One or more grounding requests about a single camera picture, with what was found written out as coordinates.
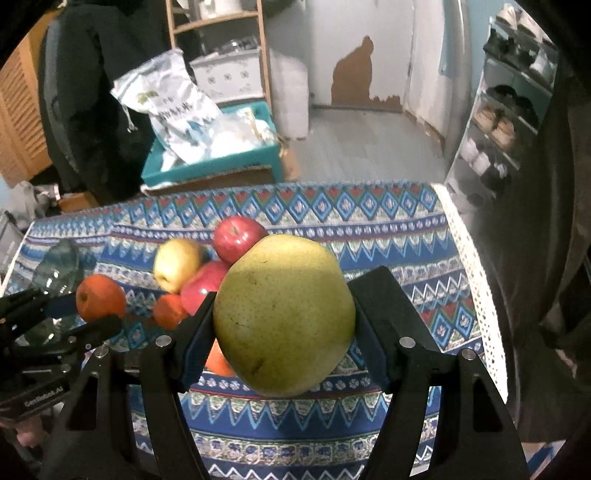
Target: blue patterned tablecloth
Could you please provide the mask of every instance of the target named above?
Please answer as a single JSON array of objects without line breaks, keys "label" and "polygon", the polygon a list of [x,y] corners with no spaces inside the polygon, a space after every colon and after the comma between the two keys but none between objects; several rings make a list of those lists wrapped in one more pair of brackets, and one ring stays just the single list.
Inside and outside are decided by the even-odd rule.
[{"label": "blue patterned tablecloth", "polygon": [[[256,219],[271,234],[321,242],[337,256],[348,280],[387,265],[442,351],[469,347],[485,360],[466,273],[441,203],[426,184],[281,184],[192,192],[38,221],[22,245],[8,292],[28,287],[49,247],[71,238],[88,272],[106,274],[125,289],[126,328],[113,346],[141,348],[162,332],[149,318],[162,294],[151,275],[158,245],[174,236],[209,244],[220,218],[235,214]],[[431,457],[439,397],[433,388],[417,470]],[[389,401],[371,382],[355,344],[332,375],[298,399],[261,398],[239,379],[207,371],[181,395],[210,473],[253,480],[358,476]],[[132,405],[138,446],[151,451],[137,390]]]}]

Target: yellow apple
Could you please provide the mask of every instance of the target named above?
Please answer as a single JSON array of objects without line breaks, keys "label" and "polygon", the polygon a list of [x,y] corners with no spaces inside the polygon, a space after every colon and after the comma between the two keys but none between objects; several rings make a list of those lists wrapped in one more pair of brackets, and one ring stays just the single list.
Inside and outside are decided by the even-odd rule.
[{"label": "yellow apple", "polygon": [[154,278],[161,289],[178,293],[201,267],[201,247],[188,238],[173,238],[160,245],[154,258]]}]

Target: orange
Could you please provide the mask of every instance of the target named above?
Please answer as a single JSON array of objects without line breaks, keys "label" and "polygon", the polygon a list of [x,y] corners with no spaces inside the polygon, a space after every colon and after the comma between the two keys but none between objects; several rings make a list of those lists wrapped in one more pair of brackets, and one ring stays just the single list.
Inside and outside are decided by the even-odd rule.
[{"label": "orange", "polygon": [[158,299],[152,309],[152,316],[163,329],[174,330],[181,320],[188,317],[189,314],[183,308],[181,295],[169,293]]},{"label": "orange", "polygon": [[226,360],[226,357],[223,356],[222,350],[220,349],[220,345],[217,340],[215,340],[213,343],[212,351],[209,352],[205,366],[213,373],[223,377],[236,376],[234,370],[232,370],[232,367],[230,367],[230,364]]},{"label": "orange", "polygon": [[114,313],[125,317],[125,292],[105,275],[91,275],[76,290],[76,309],[85,322]]}]

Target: lace trim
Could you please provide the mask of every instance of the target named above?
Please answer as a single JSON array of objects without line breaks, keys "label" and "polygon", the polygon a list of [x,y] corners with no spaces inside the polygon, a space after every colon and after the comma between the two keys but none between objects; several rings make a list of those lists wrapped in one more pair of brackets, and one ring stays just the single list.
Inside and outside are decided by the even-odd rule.
[{"label": "lace trim", "polygon": [[507,386],[507,367],[505,362],[505,350],[499,330],[499,320],[496,316],[495,304],[492,301],[491,289],[486,281],[484,268],[480,263],[480,257],[472,237],[466,229],[452,198],[445,185],[432,184],[433,190],[437,193],[443,211],[447,216],[450,232],[456,243],[460,255],[476,310],[476,317],[482,332],[482,345],[485,351],[486,369],[489,372],[497,390],[504,402],[509,396]]}]

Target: white storage box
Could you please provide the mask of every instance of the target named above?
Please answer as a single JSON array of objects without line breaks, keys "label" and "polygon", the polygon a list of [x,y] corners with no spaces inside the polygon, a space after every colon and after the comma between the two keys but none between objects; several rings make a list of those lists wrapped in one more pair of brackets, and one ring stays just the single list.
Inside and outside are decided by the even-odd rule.
[{"label": "white storage box", "polygon": [[197,58],[190,65],[197,86],[216,103],[263,98],[261,50]]},{"label": "white storage box", "polygon": [[22,242],[22,233],[9,220],[6,212],[0,210],[0,274],[6,275]]}]

